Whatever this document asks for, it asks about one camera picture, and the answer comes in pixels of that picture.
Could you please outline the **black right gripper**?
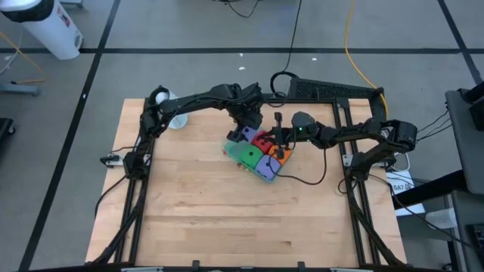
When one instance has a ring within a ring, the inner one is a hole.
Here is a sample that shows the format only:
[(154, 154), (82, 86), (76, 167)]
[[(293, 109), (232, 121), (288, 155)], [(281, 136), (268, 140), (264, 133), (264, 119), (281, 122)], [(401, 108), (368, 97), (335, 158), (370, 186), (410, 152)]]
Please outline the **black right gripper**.
[(267, 136), (265, 137), (266, 140), (275, 141), (275, 144), (278, 146), (276, 151), (277, 158), (283, 159), (284, 150), (293, 150), (296, 146), (296, 131), (294, 128), (282, 127), (282, 113), (280, 112), (275, 112), (275, 121), (275, 130), (267, 131), (263, 136)]

